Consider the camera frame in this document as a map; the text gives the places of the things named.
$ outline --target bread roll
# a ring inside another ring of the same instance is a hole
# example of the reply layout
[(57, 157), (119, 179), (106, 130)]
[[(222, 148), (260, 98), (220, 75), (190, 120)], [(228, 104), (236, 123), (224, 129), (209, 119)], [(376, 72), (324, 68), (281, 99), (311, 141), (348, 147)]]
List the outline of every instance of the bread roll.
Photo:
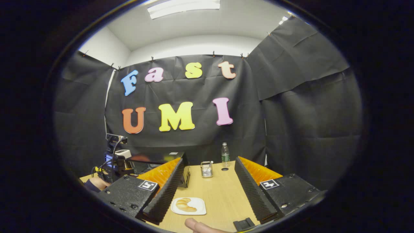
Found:
[(176, 207), (185, 212), (196, 212), (197, 209), (191, 206), (188, 206), (187, 203), (190, 202), (190, 198), (181, 198), (177, 201)]

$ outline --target black fabric backdrop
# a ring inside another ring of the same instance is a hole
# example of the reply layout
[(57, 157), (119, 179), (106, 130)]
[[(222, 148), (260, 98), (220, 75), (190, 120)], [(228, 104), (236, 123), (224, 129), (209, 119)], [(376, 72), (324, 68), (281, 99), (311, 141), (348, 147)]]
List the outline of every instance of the black fabric backdrop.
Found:
[(112, 71), (103, 62), (77, 52), (58, 82), (54, 126), (59, 156), (78, 177), (104, 160), (104, 106)]
[(362, 129), (352, 68), (321, 33), (294, 17), (248, 62), (265, 113), (270, 167), (328, 189), (354, 158)]
[[(234, 65), (234, 79), (226, 79), (218, 64), (228, 61)], [(200, 62), (202, 76), (187, 79), (185, 66)], [(164, 69), (161, 82), (146, 82), (148, 70), (154, 67)], [(136, 89), (125, 96), (120, 80), (137, 70)], [(219, 97), (229, 98), (230, 125), (218, 126), (217, 109), (212, 102)], [(191, 115), (195, 129), (160, 132), (161, 104), (171, 104), (174, 111), (182, 102), (192, 102)], [(144, 128), (140, 133), (129, 134), (123, 128), (122, 110), (133, 109), (131, 125), (137, 125), (137, 107), (145, 107)], [(157, 59), (126, 68), (117, 72), (112, 80), (105, 110), (108, 133), (125, 135), (128, 143), (121, 148), (139, 152), (185, 151), (191, 165), (202, 161), (221, 162), (221, 144), (227, 142), (230, 159), (243, 156), (260, 164), (265, 161), (265, 124), (257, 97), (250, 66), (237, 56), (193, 55)]]

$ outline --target metal utensil holder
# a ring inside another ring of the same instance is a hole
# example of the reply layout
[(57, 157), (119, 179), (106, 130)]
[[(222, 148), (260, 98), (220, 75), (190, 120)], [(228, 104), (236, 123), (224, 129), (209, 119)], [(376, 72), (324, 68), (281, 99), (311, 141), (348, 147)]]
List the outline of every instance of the metal utensil holder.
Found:
[(213, 161), (201, 162), (201, 176), (203, 178), (209, 178), (213, 176)]

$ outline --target hand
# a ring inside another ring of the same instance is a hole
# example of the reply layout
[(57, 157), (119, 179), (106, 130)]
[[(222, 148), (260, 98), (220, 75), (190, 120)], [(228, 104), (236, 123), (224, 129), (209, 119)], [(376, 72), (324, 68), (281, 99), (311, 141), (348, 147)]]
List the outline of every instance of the hand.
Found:
[(193, 218), (188, 218), (185, 220), (185, 226), (190, 228), (193, 233), (230, 233), (228, 231), (222, 231), (219, 229), (211, 228), (204, 223), (197, 222)]
[(103, 179), (99, 178), (99, 177), (92, 177), (89, 179), (91, 181), (91, 183), (97, 187), (99, 190), (104, 190), (106, 187), (108, 187), (109, 185), (111, 185), (108, 182), (105, 182)]

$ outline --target ceiling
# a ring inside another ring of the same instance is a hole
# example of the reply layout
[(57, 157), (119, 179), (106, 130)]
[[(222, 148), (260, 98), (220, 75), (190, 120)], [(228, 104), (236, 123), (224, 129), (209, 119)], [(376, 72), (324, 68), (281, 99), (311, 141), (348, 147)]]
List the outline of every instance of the ceiling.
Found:
[(224, 34), (263, 40), (287, 11), (264, 0), (221, 0), (219, 10), (194, 10), (151, 19), (141, 4), (118, 17), (108, 28), (131, 50), (182, 36)]

